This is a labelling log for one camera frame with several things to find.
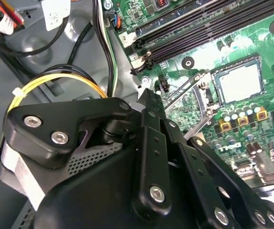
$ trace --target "red wire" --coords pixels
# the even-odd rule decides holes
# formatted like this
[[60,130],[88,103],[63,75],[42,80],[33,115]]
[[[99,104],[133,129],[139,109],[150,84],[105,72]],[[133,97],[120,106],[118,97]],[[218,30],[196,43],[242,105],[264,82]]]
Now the red wire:
[[[14,18],[16,21],[19,22],[19,24],[22,24],[22,20],[14,12],[12,12],[11,9],[7,8],[7,10],[11,12],[9,15],[11,18]],[[0,11],[2,11],[4,14],[7,14],[1,6],[0,6]]]

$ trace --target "yellow wire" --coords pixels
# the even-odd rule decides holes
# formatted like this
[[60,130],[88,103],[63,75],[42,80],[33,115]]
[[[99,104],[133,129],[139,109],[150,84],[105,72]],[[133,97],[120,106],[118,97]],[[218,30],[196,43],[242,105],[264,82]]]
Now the yellow wire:
[[15,9],[9,5],[9,3],[6,0],[0,0],[8,9],[10,9],[12,12],[15,12]]
[[89,85],[91,88],[93,88],[96,92],[99,93],[99,95],[102,98],[107,98],[107,95],[102,91],[101,88],[99,88],[97,85],[95,85],[93,82],[79,76],[79,75],[75,75],[75,74],[68,74],[68,73],[54,73],[54,74],[49,74],[49,75],[44,75],[41,76],[35,80],[32,80],[31,82],[29,82],[28,84],[26,84],[22,89],[21,92],[22,95],[17,95],[14,97],[14,99],[12,100],[9,108],[8,108],[8,112],[13,109],[14,107],[19,106],[19,104],[21,103],[21,101],[24,99],[24,97],[26,97],[26,95],[32,91],[33,89],[35,89],[36,87],[40,86],[43,83],[46,83],[48,81],[57,79],[57,78],[63,78],[63,77],[67,77],[67,78],[72,78],[72,79],[76,79],[79,80],[87,85]]

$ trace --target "white label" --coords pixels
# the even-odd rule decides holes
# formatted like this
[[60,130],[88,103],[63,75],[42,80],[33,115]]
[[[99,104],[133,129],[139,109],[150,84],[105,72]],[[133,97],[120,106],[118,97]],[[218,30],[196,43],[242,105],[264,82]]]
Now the white label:
[[224,152],[224,151],[227,151],[227,150],[230,150],[230,149],[240,148],[241,146],[242,146],[241,142],[238,142],[238,143],[236,143],[234,145],[223,146],[219,150],[221,152]]
[[68,17],[70,14],[70,0],[43,0],[42,11],[45,17],[46,29],[51,31],[59,27],[63,18]]
[[14,22],[7,14],[4,14],[0,21],[0,32],[7,35],[11,35],[14,32]]

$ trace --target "cable tie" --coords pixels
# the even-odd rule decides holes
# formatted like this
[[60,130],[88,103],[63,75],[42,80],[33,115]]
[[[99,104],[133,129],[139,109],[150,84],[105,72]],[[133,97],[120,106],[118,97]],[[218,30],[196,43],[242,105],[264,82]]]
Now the cable tie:
[[23,92],[23,90],[19,87],[16,87],[14,90],[13,90],[13,95],[14,96],[23,96],[23,97],[26,97],[26,94]]

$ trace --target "ram slot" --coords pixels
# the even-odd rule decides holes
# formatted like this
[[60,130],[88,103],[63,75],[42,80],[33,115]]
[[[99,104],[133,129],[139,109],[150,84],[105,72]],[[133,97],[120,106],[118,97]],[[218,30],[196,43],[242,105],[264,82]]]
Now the ram slot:
[[274,0],[246,3],[238,9],[194,28],[177,38],[150,48],[153,63],[158,64],[196,47],[240,30],[274,14]]
[[199,21],[202,23],[203,20],[210,19],[217,11],[224,9],[226,6],[234,4],[237,0],[219,0],[214,3],[210,3],[207,6],[201,7],[196,11],[189,12],[177,19],[168,22],[165,26],[161,26],[152,30],[150,33],[140,36],[134,43],[135,48],[143,48],[145,44],[152,42],[160,37],[163,37],[172,32],[179,31],[180,29],[191,26]]

